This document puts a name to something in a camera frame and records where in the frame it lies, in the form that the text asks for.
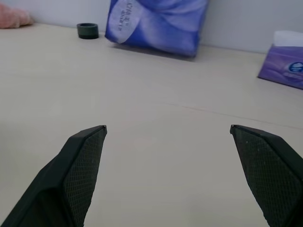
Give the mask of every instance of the white table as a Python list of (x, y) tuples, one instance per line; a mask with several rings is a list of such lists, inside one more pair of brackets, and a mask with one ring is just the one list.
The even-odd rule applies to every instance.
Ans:
[(303, 91), (257, 79), (263, 54), (201, 47), (194, 61), (0, 30), (0, 222), (69, 136), (106, 124), (86, 227), (265, 227), (231, 124), (303, 155)]

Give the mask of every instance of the white wall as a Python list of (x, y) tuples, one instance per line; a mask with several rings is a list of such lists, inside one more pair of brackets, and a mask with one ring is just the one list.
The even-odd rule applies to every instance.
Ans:
[[(2, 0), (29, 10), (37, 22), (105, 30), (109, 0)], [(203, 30), (207, 45), (266, 52), (276, 30), (303, 32), (302, 0), (211, 0)]]

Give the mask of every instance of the pink cloth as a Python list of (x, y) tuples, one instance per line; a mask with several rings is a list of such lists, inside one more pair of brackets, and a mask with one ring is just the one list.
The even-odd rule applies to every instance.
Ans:
[(34, 21), (28, 12), (21, 9), (12, 9), (0, 3), (0, 28), (18, 28), (33, 23)]

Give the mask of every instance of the tissue box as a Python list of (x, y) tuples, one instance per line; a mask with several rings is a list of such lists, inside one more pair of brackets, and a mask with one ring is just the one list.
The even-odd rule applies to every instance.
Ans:
[(258, 77), (303, 89), (303, 47), (273, 45)]
[(208, 0), (111, 0), (105, 37), (194, 57)]

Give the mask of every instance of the textured rubber pad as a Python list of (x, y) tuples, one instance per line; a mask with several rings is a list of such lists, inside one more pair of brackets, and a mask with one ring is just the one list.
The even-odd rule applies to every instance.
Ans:
[(106, 126), (97, 126), (70, 137), (38, 173), (2, 227), (83, 227), (106, 134)]
[(264, 131), (232, 126), (231, 133), (247, 183), (268, 224), (295, 226), (296, 215), (303, 215), (303, 172), (295, 166), (298, 160), (303, 165), (301, 157), (282, 138)]

